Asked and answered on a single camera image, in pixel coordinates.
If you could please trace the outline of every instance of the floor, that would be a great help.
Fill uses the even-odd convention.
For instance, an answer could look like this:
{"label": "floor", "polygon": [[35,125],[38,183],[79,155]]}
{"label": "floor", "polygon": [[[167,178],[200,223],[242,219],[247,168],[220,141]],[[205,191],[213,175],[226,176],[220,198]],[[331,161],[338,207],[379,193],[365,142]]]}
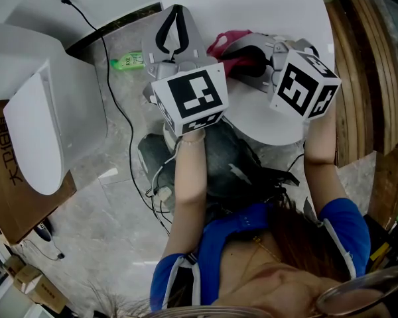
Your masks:
{"label": "floor", "polygon": [[[107,35],[111,58],[139,50],[142,34],[154,16],[141,19]],[[17,248],[31,264],[39,267],[70,299],[70,307],[80,317],[92,317],[94,309],[103,311],[93,289],[111,293],[123,302],[148,298],[153,270],[159,261],[167,236],[136,192],[129,173],[129,126],[118,113],[106,86],[106,59],[97,41],[83,51],[80,59],[96,66],[107,115],[108,134],[104,144],[71,169],[77,193],[59,207],[50,220],[56,246],[65,254],[50,261],[29,244]],[[162,117],[154,105],[141,95],[148,76],[146,71],[111,71],[110,82],[116,98],[130,116],[135,128],[133,147],[149,132],[158,133]],[[248,140],[268,167],[285,170],[302,152],[302,142],[289,146],[266,146]],[[133,150],[134,177],[142,191],[150,187]],[[362,213],[368,208],[375,155],[339,170],[348,195]],[[302,158],[292,168],[300,187],[288,191],[302,207],[308,188]],[[29,237],[49,257],[58,251],[34,234]]]}

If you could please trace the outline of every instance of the glasses lens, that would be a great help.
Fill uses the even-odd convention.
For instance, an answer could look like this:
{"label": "glasses lens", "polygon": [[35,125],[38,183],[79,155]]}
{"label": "glasses lens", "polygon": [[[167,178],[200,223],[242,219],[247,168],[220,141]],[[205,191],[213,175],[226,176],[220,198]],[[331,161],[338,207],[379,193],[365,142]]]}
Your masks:
{"label": "glasses lens", "polygon": [[322,294],[316,302],[321,313],[343,316],[373,305],[398,289],[398,266],[350,280]]}
{"label": "glasses lens", "polygon": [[188,306],[163,309],[152,312],[144,318],[272,318],[270,314],[253,307],[235,307],[235,306]]}

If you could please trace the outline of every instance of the green bottle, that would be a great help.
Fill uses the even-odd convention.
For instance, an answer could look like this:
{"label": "green bottle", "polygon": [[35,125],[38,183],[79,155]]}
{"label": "green bottle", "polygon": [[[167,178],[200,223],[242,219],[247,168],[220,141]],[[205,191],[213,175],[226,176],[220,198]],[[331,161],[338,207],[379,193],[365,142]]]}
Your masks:
{"label": "green bottle", "polygon": [[111,66],[119,71],[138,70],[144,68],[143,54],[141,52],[130,52],[119,60],[111,60]]}

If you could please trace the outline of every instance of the table top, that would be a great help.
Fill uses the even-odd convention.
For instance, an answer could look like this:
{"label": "table top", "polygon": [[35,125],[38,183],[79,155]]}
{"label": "table top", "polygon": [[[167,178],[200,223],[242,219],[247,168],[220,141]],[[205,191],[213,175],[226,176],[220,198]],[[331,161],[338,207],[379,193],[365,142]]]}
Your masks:
{"label": "table top", "polygon": [[[292,40],[306,38],[320,59],[334,69],[334,43],[323,0],[161,0],[189,8],[205,47],[227,30],[278,34]],[[304,124],[269,108],[267,94],[228,79],[227,119],[259,142],[286,145],[304,136]]]}

